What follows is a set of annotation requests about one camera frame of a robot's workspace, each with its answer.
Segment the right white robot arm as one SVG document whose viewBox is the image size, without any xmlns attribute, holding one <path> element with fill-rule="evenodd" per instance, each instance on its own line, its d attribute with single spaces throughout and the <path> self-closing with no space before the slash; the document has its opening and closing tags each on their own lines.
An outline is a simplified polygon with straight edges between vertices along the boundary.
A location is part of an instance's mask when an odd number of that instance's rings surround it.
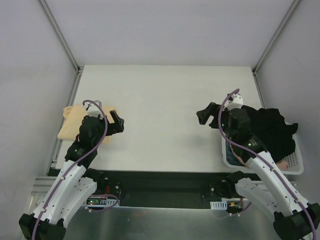
<svg viewBox="0 0 320 240">
<path fill-rule="evenodd" d="M 214 102 L 197 113 L 201 125 L 220 131 L 231 153 L 262 180 L 258 189 L 237 171 L 228 176 L 225 192 L 248 199 L 272 222 L 282 240 L 317 238 L 320 206 L 303 197 L 279 168 L 279 162 L 296 149 L 297 124 L 287 124 L 276 108 L 254 109 L 246 105 L 224 107 Z"/>
</svg>

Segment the black t shirt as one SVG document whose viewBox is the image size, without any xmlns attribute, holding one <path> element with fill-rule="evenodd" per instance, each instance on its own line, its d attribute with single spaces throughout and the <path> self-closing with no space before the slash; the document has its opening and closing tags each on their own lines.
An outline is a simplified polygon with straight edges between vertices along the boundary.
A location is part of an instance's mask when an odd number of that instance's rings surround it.
<svg viewBox="0 0 320 240">
<path fill-rule="evenodd" d="M 250 118 L 252 133 L 266 146 L 273 160 L 278 163 L 296 149 L 293 135 L 298 130 L 298 124 L 287 124 L 277 108 L 255 109 L 243 105 Z"/>
</svg>

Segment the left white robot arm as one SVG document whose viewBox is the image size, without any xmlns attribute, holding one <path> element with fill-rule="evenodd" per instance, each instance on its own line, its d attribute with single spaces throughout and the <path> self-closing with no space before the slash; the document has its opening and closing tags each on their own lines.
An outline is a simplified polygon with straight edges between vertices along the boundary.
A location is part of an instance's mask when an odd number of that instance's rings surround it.
<svg viewBox="0 0 320 240">
<path fill-rule="evenodd" d="M 113 122 L 104 114 L 84 116 L 79 133 L 68 148 L 65 162 L 46 196 L 33 210 L 19 219 L 26 240 L 62 240 L 75 213 L 85 207 L 102 212 L 120 204 L 120 184 L 112 186 L 102 171 L 90 164 L 98 154 L 103 137 L 124 131 L 124 120 L 115 110 Z"/>
</svg>

